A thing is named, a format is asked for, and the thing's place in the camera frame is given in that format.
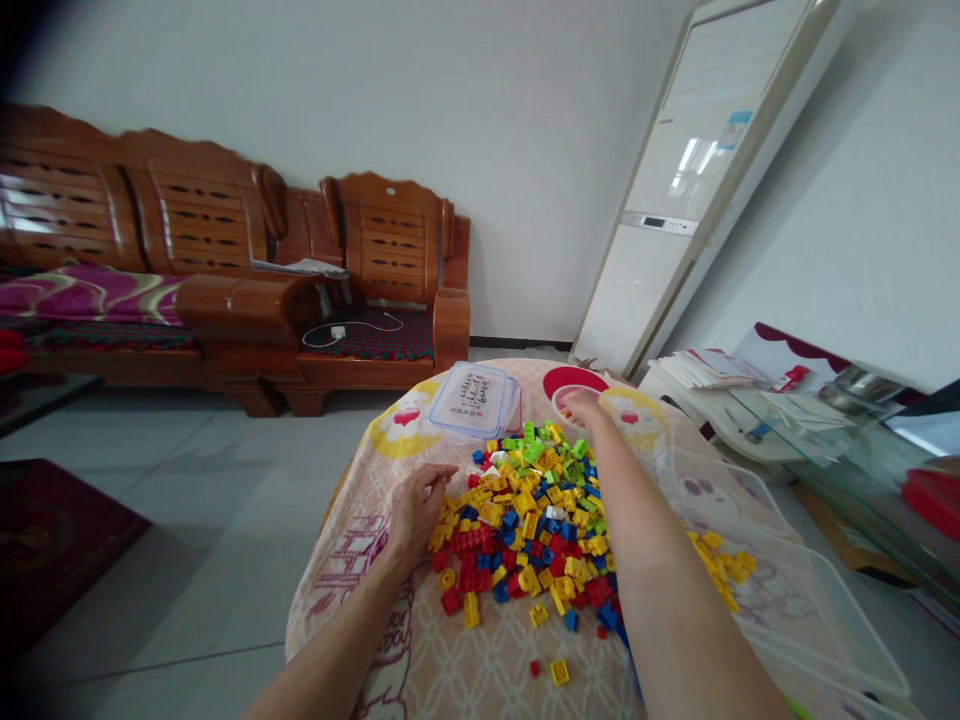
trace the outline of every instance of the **floor tile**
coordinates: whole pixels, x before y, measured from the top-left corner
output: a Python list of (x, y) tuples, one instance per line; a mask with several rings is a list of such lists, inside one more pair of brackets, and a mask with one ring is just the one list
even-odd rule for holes
[(127, 493), (156, 527), (26, 666), (76, 680), (282, 640), (340, 475), (398, 396), (345, 393), (322, 418), (219, 413)]
[(100, 390), (0, 440), (0, 460), (46, 458), (120, 498), (227, 406), (201, 391)]
[(31, 698), (46, 718), (236, 718), (283, 667), (269, 647), (93, 680)]

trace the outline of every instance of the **metal pot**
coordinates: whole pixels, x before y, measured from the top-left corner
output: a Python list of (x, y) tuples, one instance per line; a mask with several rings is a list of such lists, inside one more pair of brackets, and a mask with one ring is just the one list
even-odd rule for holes
[(851, 365), (833, 382), (839, 390), (872, 403), (884, 403), (908, 385), (906, 380), (866, 363)]

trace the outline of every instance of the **carved wooden backrest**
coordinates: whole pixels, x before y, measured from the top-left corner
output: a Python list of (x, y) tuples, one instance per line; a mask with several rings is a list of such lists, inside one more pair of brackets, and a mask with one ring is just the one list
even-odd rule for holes
[(115, 139), (47, 107), (7, 105), (0, 124), (0, 257), (147, 269)]
[(273, 258), (286, 232), (286, 186), (272, 168), (156, 130), (120, 142), (155, 271), (236, 272)]
[(444, 238), (452, 240), (453, 204), (412, 180), (374, 173), (348, 175), (337, 186), (354, 299), (432, 307), (441, 245), (446, 255)]

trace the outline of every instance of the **wooden armrest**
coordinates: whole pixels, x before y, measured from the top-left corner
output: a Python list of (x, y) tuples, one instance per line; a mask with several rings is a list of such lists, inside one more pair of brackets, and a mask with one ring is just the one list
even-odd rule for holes
[(470, 294), (466, 290), (440, 288), (433, 305), (434, 366), (448, 370), (470, 352)]
[(177, 315), (208, 342), (300, 347), (300, 333), (320, 322), (320, 278), (191, 275), (177, 293)]

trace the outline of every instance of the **person's right hand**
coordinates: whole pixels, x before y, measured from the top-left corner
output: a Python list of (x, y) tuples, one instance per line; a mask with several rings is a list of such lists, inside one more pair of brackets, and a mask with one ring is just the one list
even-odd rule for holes
[(574, 419), (588, 429), (592, 429), (596, 422), (606, 415), (606, 411), (597, 402), (597, 396), (587, 390), (576, 390), (563, 401)]

